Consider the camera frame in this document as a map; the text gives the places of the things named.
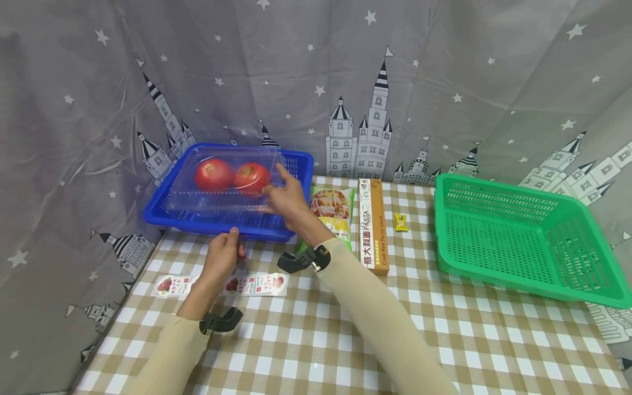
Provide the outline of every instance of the clear plastic container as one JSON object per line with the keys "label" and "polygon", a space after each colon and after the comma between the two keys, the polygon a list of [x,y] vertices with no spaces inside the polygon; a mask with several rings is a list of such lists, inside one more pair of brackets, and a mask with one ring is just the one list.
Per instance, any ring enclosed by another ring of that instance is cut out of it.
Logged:
{"label": "clear plastic container", "polygon": [[[274,186],[283,184],[276,164],[284,164],[285,159],[278,149],[199,145],[191,147],[190,151],[182,158],[185,162],[169,189],[167,210],[187,210],[202,216],[225,211],[256,211],[267,207],[267,197],[259,187],[267,184]],[[200,183],[196,182],[196,172],[203,162],[211,159],[221,161],[219,163],[215,161],[216,169],[218,165],[220,168],[225,165],[230,167],[230,170],[225,169],[225,173],[231,175],[228,187],[225,187],[227,184],[224,179],[223,183],[219,183],[223,184],[219,189],[217,185],[214,188],[207,186],[206,189],[200,189]],[[255,171],[253,179],[244,180],[247,178],[244,175],[253,168],[256,170],[257,165],[265,169],[261,172],[263,178],[256,177],[260,174]]]}

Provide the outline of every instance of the wrist strap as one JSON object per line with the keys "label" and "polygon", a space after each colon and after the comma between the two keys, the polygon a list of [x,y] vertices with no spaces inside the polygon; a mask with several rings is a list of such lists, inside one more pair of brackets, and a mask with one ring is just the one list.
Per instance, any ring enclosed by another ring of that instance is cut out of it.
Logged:
{"label": "wrist strap", "polygon": [[315,250],[313,248],[306,248],[303,252],[298,254],[298,256],[284,252],[279,257],[277,266],[290,274],[312,266],[314,271],[318,273],[325,269],[329,265],[329,262],[331,262],[329,251],[324,246],[319,245]]}
{"label": "wrist strap", "polygon": [[203,335],[208,335],[210,331],[213,332],[230,332],[243,317],[243,313],[236,307],[228,309],[223,317],[218,316],[215,313],[208,313],[202,321],[200,321],[200,331]]}

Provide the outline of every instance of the checkered tablecloth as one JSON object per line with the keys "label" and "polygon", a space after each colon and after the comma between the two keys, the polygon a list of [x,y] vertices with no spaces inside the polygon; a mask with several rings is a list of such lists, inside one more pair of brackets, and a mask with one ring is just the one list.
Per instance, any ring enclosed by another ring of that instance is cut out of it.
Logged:
{"label": "checkered tablecloth", "polygon": [[[325,177],[314,182],[357,185],[357,180]],[[410,312],[461,394],[629,394],[583,303],[449,283],[440,276],[433,193],[432,188],[384,184],[391,271],[382,280]],[[393,212],[408,216],[409,232],[394,232]],[[138,375],[163,322],[181,303],[152,297],[151,285],[163,274],[198,274],[208,240],[173,229],[165,235],[77,394],[119,394]],[[295,248],[295,243],[251,246],[247,270],[279,271],[278,256]],[[211,335],[185,394],[393,391],[349,316],[312,271],[292,275],[285,297],[230,296],[216,306],[221,304],[239,307],[243,320],[234,332]]]}

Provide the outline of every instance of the yellow sauce packet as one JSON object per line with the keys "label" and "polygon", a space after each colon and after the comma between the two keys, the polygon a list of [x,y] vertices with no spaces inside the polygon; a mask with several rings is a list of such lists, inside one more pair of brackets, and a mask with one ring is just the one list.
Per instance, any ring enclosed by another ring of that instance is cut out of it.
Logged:
{"label": "yellow sauce packet", "polygon": [[406,214],[398,214],[394,212],[393,217],[395,218],[395,231],[408,232],[408,227],[406,227]]}

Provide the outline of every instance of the pasta box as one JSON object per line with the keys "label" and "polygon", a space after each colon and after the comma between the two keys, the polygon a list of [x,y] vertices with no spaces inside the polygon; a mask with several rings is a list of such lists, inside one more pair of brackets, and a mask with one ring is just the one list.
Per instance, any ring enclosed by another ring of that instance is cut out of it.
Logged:
{"label": "pasta box", "polygon": [[382,181],[361,178],[360,194],[360,262],[378,276],[389,273],[389,252],[386,243],[386,219]]}

